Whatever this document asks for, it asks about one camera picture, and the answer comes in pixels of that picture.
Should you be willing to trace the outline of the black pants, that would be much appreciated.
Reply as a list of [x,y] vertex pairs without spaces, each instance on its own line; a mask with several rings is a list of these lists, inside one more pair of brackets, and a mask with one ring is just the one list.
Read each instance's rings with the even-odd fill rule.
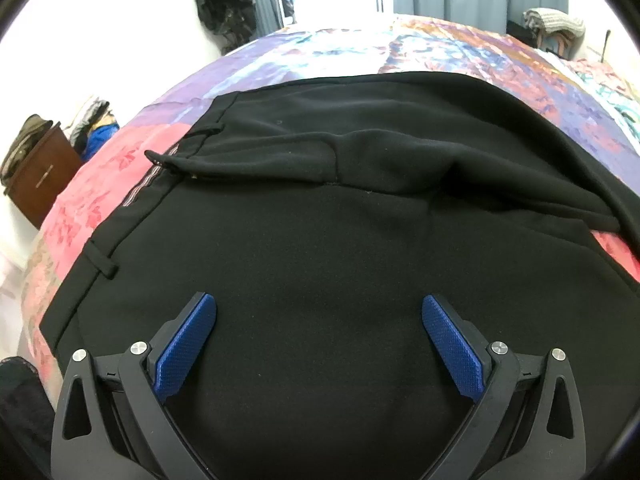
[[443,296],[488,340],[560,348],[579,479],[639,474],[639,199],[491,84],[412,73],[213,100],[88,238],[41,323],[73,353],[150,340],[198,292],[215,326],[166,403],[211,479],[427,479],[472,408],[428,338]]

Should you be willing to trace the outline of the brown wooden cabinet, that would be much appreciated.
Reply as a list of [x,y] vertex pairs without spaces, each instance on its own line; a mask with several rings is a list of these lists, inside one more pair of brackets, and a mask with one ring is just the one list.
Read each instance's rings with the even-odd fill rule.
[[36,229],[70,184],[82,161],[60,124],[54,124],[18,165],[6,186],[12,204]]

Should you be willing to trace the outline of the pile of colourful clothes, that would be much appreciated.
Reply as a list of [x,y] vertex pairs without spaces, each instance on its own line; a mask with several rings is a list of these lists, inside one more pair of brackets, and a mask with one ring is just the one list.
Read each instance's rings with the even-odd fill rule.
[[96,99],[73,124],[68,138],[81,161],[88,162],[118,130],[119,123],[113,115],[111,103]]

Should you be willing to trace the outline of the olive bag on cabinet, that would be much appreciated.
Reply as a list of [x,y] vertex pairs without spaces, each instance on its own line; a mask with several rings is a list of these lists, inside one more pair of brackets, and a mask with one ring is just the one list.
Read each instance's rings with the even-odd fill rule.
[[17,167],[36,146],[42,137],[52,128],[53,122],[42,119],[38,114],[32,114],[22,125],[22,128],[1,164],[1,184],[7,186],[15,174]]

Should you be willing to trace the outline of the colourful satin quilt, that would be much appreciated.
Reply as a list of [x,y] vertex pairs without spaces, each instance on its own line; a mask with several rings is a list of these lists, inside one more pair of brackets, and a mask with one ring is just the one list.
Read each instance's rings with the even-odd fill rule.
[[216,96],[289,80],[434,70],[512,93],[623,181],[639,185],[639,143],[573,67],[511,36],[436,18],[392,15],[352,28],[291,26],[218,58],[146,106],[58,194],[30,256],[22,313],[32,362],[50,400],[62,376],[40,322],[94,229],[155,177],[146,151],[171,148]]

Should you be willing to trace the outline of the teal floral pillow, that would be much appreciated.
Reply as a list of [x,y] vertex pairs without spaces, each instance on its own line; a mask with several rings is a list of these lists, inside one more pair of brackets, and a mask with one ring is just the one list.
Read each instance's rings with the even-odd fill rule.
[[601,84],[598,90],[600,96],[610,104],[617,113],[624,118],[632,134],[639,137],[639,103],[628,98],[623,93]]

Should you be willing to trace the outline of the grey folded blanket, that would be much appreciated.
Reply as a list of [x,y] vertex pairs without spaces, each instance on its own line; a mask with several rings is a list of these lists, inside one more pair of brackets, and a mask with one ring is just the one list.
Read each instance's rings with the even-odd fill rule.
[[531,8],[523,13],[525,27],[535,36],[536,48],[570,60],[582,46],[586,26],[568,14],[550,8]]

